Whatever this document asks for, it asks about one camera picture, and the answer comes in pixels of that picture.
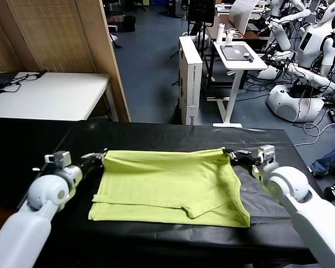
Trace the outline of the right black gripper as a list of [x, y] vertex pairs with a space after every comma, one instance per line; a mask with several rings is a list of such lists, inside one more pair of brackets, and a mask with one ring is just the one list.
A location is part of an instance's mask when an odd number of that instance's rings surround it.
[[230, 149], [223, 149], [223, 153], [230, 159], [237, 158], [237, 165], [244, 169], [252, 169], [253, 166], [258, 166], [261, 164], [259, 157], [251, 156], [250, 151], [237, 150], [236, 152]]

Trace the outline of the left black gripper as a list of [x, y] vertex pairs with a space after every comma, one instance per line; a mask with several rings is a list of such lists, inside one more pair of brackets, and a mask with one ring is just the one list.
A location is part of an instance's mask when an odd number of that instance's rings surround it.
[[106, 156], [107, 152], [108, 152], [107, 149], [103, 149], [100, 152], [91, 152], [81, 157], [81, 159], [88, 159], [90, 157], [96, 158], [96, 160], [83, 160], [78, 164], [78, 167], [82, 172], [83, 179], [85, 179], [91, 173], [100, 171], [103, 169], [104, 157]]

